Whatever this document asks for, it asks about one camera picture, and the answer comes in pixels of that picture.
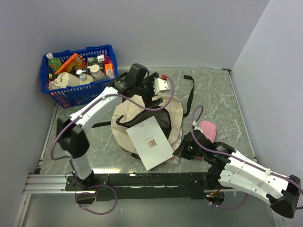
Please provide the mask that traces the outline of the white book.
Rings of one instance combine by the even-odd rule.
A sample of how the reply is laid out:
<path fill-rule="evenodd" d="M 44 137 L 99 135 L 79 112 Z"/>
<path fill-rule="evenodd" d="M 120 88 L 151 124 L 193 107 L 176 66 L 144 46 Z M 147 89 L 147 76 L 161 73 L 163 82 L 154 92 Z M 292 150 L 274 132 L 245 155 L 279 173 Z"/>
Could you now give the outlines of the white book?
<path fill-rule="evenodd" d="M 154 116 L 126 131 L 147 171 L 173 157 L 173 149 Z"/>

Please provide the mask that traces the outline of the cream canvas backpack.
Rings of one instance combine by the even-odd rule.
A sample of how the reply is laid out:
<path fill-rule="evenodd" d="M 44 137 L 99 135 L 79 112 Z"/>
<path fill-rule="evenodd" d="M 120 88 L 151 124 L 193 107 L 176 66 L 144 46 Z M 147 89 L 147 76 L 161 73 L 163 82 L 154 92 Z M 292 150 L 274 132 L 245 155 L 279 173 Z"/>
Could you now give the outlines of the cream canvas backpack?
<path fill-rule="evenodd" d="M 130 155 L 138 158 L 139 155 L 126 130 L 150 117 L 155 117 L 173 151 L 175 151 L 181 144 L 182 120 L 190 113 L 194 88 L 192 87 L 189 92 L 186 111 L 183 111 L 181 101 L 177 97 L 158 94 L 153 97 L 153 100 L 162 98 L 163 102 L 159 106 L 154 106 L 153 109 L 158 109 L 169 102 L 165 108 L 158 111 L 147 111 L 126 100 L 115 108 L 111 121 L 96 123 L 93 127 L 110 125 L 118 145 Z"/>

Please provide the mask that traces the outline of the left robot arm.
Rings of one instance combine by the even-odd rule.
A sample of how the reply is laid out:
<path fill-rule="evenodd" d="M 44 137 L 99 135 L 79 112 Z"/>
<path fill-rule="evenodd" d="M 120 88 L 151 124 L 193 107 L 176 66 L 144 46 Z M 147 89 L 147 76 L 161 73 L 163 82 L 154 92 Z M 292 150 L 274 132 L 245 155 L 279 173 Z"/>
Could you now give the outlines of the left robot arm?
<path fill-rule="evenodd" d="M 145 66 L 134 63 L 128 72 L 112 80 L 88 105 L 68 117 L 58 118 L 56 142 L 68 153 L 73 175 L 81 189 L 88 190 L 94 185 L 94 172 L 86 155 L 88 131 L 105 114 L 134 95 L 142 98 L 140 107 L 150 110 L 162 102 L 162 98 L 153 100 L 153 97 L 167 89 L 170 85 L 158 73 L 149 74 Z"/>

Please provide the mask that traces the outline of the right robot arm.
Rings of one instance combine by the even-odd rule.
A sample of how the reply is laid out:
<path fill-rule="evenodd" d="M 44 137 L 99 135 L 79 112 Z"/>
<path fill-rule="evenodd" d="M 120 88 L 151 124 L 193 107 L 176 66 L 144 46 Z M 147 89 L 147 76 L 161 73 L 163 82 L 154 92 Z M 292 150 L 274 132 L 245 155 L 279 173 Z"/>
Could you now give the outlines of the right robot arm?
<path fill-rule="evenodd" d="M 221 185 L 245 192 L 285 218 L 293 218 L 299 209 L 300 178 L 265 168 L 223 142 L 212 142 L 200 130 L 188 133 L 174 155 L 188 160 L 200 157 L 209 163 L 206 181 L 211 188 Z"/>

